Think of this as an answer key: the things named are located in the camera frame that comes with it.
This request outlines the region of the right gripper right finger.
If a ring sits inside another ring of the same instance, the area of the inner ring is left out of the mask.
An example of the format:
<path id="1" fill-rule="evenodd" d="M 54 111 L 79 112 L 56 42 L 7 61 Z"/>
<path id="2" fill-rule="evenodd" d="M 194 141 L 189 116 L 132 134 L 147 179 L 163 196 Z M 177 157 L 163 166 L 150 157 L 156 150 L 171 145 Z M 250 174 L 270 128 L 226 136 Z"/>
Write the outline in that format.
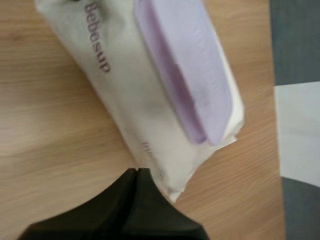
<path id="1" fill-rule="evenodd" d="M 203 226 L 162 195 L 147 168 L 137 171 L 131 209 L 122 227 L 128 240 L 207 240 Z"/>

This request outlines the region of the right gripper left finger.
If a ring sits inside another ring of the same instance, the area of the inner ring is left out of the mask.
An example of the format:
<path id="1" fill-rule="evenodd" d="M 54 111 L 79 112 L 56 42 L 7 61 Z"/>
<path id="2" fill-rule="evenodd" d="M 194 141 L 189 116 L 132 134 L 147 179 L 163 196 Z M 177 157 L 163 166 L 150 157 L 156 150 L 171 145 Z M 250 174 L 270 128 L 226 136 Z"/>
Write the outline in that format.
<path id="1" fill-rule="evenodd" d="M 133 195 L 137 170 L 129 168 L 96 197 L 52 218 L 31 224 L 20 240 L 101 240 L 117 226 L 127 198 Z"/>

